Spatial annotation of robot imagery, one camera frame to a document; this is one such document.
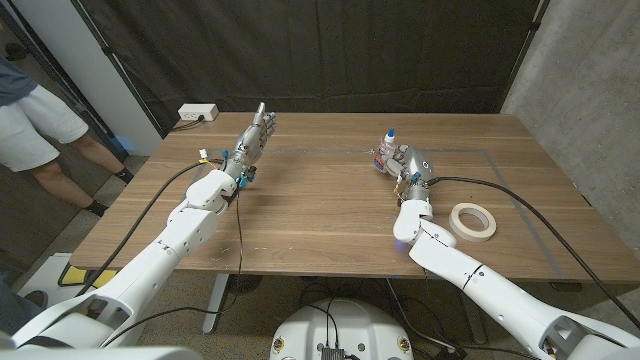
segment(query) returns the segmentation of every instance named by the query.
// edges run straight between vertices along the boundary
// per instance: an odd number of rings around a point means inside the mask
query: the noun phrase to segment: sock
[[[130,183],[133,179],[133,174],[127,168],[124,168],[119,173],[115,173],[113,175],[117,176],[120,180],[124,181],[127,184]]]
[[[104,215],[104,212],[107,211],[108,208],[108,206],[100,204],[97,200],[93,200],[91,205],[87,206],[84,209],[102,217],[102,215]]]

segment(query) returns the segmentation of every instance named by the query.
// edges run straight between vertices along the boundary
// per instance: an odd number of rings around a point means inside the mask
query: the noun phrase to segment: masking tape roll
[[[484,225],[484,230],[471,230],[460,221],[460,214],[471,214]],[[451,229],[461,238],[474,242],[487,241],[496,232],[496,219],[493,218],[487,209],[480,205],[471,203],[460,203],[453,207],[449,215],[449,225]]]

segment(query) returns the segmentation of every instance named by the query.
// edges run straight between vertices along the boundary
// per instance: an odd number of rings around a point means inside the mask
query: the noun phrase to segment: white shorts
[[[87,130],[64,101],[38,85],[22,99],[0,107],[0,163],[14,172],[44,165],[60,152],[38,132],[67,144]]]

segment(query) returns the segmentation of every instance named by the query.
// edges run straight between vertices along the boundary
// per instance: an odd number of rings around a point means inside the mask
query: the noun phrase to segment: wooden table
[[[97,268],[115,249],[160,186],[198,160],[233,146],[252,114],[221,113],[216,121],[170,134],[74,252],[71,263]],[[436,175],[496,182],[531,202],[605,281],[637,282],[640,263],[586,202],[517,118],[509,115],[279,113],[278,128],[257,163],[257,179],[240,196],[243,273],[424,276],[395,241],[399,208],[394,179],[373,166],[370,150],[396,129],[396,142],[425,149]],[[151,209],[112,268],[121,268],[164,228],[189,184],[210,171],[176,180]],[[450,229],[460,202],[488,209],[498,230],[485,243],[458,248],[507,278],[587,280],[588,275],[531,213],[502,192],[441,182],[431,189],[434,222]],[[214,237],[181,269],[237,271],[239,237],[232,205]]]

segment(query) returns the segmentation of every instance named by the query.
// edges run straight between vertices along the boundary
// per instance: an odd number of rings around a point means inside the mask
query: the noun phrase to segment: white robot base
[[[344,355],[354,359],[412,360],[413,352],[406,331],[398,322],[377,307],[354,299],[325,299],[313,306],[327,310],[336,321],[338,339],[329,318],[329,348],[337,346]],[[329,356],[327,344],[327,314],[305,306],[283,322],[273,337],[271,360],[324,359]]]

